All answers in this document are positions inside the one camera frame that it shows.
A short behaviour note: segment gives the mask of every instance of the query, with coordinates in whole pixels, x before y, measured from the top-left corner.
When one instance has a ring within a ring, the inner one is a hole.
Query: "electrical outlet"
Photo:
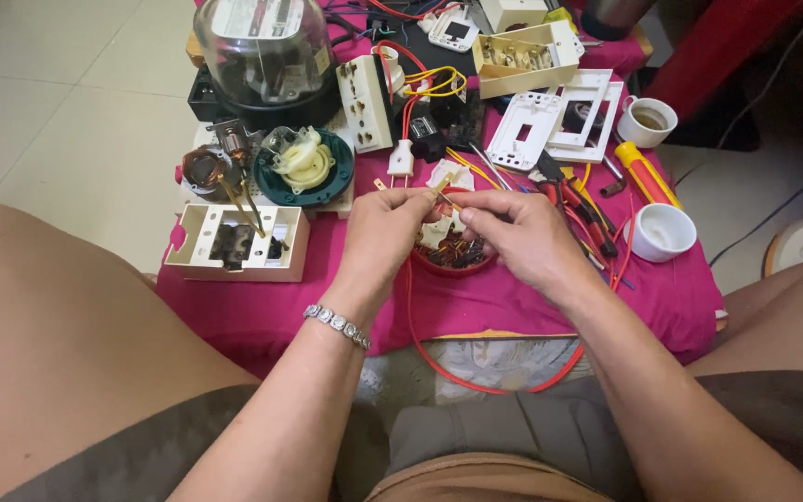
[[[336,68],[342,110],[360,154],[393,145],[393,126],[386,113],[388,91],[377,57],[362,55]]]

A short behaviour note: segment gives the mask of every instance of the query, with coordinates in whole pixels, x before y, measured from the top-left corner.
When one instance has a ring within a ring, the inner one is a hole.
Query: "leg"
[[[695,376],[737,371],[803,370],[803,264],[734,291],[723,343],[690,364]]]
[[[165,408],[248,382],[127,263],[0,205],[0,496]]]

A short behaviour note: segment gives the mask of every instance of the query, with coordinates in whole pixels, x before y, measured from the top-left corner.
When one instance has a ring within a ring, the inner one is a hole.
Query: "coffee cup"
[[[638,148],[655,148],[677,127],[674,108],[651,97],[628,96],[622,100],[619,136]]]
[[[666,262],[696,243],[696,225],[686,212],[672,205],[646,205],[637,212],[633,221],[631,251],[648,262]],[[630,235],[631,224],[625,223],[622,230],[625,240]]]

